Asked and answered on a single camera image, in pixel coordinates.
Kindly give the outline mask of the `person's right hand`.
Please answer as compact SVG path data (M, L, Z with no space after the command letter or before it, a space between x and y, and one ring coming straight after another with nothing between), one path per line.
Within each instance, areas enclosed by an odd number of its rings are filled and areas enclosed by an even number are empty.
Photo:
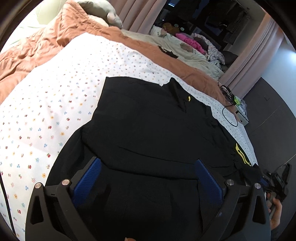
M271 230L274 230L280 225L282 204L280 200L276 198L273 198L273 200L271 201L271 194L269 192L266 193L266 198L268 212L271 213L274 211L272 218L270 218L270 228Z

